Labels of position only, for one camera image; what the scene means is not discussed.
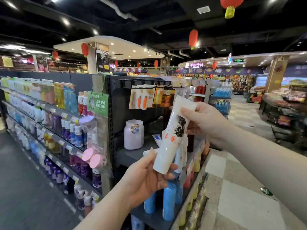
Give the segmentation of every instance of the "tiled floor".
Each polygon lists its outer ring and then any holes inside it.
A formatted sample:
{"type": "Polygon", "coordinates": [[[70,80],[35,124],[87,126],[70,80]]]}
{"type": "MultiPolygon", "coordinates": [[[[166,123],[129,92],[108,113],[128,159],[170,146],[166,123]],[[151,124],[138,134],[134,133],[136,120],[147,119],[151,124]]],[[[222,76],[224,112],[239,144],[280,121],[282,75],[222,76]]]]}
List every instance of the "tiled floor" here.
{"type": "MultiPolygon", "coordinates": [[[[274,141],[270,124],[261,120],[259,104],[247,103],[243,96],[231,100],[228,119],[236,126],[274,141]]],[[[263,185],[227,151],[211,149],[205,183],[209,198],[201,230],[307,230],[275,196],[260,191],[263,185]]]]}

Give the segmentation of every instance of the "air vent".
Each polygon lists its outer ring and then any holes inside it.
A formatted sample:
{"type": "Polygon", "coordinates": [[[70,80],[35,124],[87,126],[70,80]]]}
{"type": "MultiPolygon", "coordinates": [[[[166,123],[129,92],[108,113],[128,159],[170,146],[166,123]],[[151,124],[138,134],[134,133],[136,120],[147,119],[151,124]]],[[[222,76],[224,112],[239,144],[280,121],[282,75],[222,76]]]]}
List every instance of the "air vent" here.
{"type": "Polygon", "coordinates": [[[211,10],[210,10],[209,6],[204,6],[204,7],[198,8],[197,11],[200,14],[204,14],[204,13],[210,12],[211,10]]]}

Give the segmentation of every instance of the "black curly hair drawing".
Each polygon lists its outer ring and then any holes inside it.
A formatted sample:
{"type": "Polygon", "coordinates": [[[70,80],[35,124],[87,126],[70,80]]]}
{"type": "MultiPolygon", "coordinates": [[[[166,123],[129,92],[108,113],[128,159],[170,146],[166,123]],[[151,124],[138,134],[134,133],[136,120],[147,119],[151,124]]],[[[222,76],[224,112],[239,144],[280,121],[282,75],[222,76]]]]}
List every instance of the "black curly hair drawing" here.
{"type": "Polygon", "coordinates": [[[178,125],[177,127],[175,128],[175,134],[179,137],[179,138],[182,138],[183,137],[183,134],[184,134],[184,131],[185,131],[185,125],[186,125],[186,121],[185,121],[185,118],[184,117],[181,117],[179,115],[177,115],[178,117],[178,125]]]}

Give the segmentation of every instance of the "yellow tassel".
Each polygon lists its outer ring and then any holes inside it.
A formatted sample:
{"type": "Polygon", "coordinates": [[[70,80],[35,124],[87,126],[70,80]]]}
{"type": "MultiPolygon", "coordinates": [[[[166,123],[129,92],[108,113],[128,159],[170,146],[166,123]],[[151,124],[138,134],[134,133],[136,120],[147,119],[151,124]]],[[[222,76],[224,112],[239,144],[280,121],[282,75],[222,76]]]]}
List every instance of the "yellow tassel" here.
{"type": "Polygon", "coordinates": [[[235,8],[233,6],[229,6],[226,9],[225,18],[230,19],[235,15],[235,8]]]}

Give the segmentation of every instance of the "exit sign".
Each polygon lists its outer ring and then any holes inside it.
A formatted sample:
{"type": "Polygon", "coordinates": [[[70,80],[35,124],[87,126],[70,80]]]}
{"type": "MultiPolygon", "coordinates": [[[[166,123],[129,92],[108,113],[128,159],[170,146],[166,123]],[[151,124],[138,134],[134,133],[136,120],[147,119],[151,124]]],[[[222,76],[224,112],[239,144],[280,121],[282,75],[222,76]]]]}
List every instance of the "exit sign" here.
{"type": "Polygon", "coordinates": [[[244,59],[236,59],[236,60],[233,60],[234,63],[239,63],[239,62],[243,62],[244,59]]]}

